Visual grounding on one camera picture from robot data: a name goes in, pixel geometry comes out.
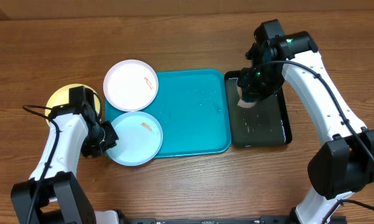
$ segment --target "teal tray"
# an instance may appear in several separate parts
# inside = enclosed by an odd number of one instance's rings
[[[224,77],[216,69],[157,72],[159,89],[143,112],[161,124],[155,158],[221,153],[231,145]],[[105,100],[105,119],[125,113]]]

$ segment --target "black tray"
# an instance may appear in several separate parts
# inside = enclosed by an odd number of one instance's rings
[[[236,105],[239,101],[236,79],[239,76],[240,71],[230,71],[224,76],[232,144],[239,148],[289,144],[292,131],[282,88],[252,108],[241,108]]]

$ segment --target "yellow plate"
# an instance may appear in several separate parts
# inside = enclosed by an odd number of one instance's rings
[[[84,86],[86,88],[93,90],[93,92],[96,93],[96,91],[88,85],[78,84],[78,83],[69,84],[69,85],[66,85],[60,88],[53,95],[51,95],[49,101],[47,102],[46,107],[52,108],[54,106],[64,105],[64,104],[69,103],[69,89],[73,87],[78,87],[78,86]],[[100,101],[98,101],[98,98],[95,95],[94,95],[94,104],[95,104],[96,112],[99,113],[101,105],[100,105]],[[48,116],[50,114],[50,110],[45,110],[44,114]]]

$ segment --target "wood grain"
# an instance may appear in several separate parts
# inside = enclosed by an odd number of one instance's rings
[[[373,129],[374,11],[0,21],[0,223],[17,223],[11,188],[27,180],[47,140],[47,124],[22,111],[23,104],[45,105],[69,83],[92,86],[103,96],[108,69],[129,58],[157,71],[247,67],[244,53],[254,29],[274,18],[286,33],[313,36],[346,102]],[[288,146],[231,147],[138,168],[107,157],[81,158],[78,180],[96,210],[118,208],[131,218],[286,215],[311,185],[307,164],[319,143],[296,93],[288,84],[284,92],[293,134]],[[374,205],[374,184],[353,198]],[[337,214],[350,223],[374,223],[374,212],[354,205]]]
[[[0,0],[0,20],[374,9],[374,0]]]

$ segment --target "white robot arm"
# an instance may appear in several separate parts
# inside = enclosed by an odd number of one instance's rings
[[[345,111],[345,115],[356,133],[361,133],[362,128],[366,128],[365,124],[357,118],[353,111],[347,106],[339,91],[337,91],[325,70],[319,52],[314,53],[311,50],[302,52],[296,54],[295,58],[291,61],[305,65],[321,75],[331,87],[332,92],[336,96],[343,111]],[[343,138],[351,135],[346,125],[343,124],[342,118],[335,105],[332,103],[329,93],[316,77],[304,69],[290,64],[284,65],[282,75],[285,81],[295,89],[303,105],[306,107],[316,127],[321,146],[325,144],[325,142],[332,141],[336,134],[339,134]],[[338,194],[335,198],[327,200],[311,187],[303,202],[296,207],[296,216],[300,223],[320,223],[338,200],[349,198],[352,195],[353,192],[349,191]]]
[[[88,134],[88,126],[81,114],[64,114],[54,118],[60,128],[60,136],[50,168],[45,179],[55,177],[59,172],[73,172],[76,176],[77,164],[80,151]],[[50,133],[44,147],[43,155],[36,169],[29,179],[39,180],[44,170],[55,140],[56,130],[53,123],[50,123]]]
[[[348,107],[307,32],[286,35],[273,20],[255,30],[255,39],[246,53],[253,66],[243,68],[237,81],[241,99],[264,100],[288,82],[309,113],[321,146],[308,165],[312,187],[292,209],[290,223],[328,222],[339,200],[374,182],[374,130],[369,131]]]

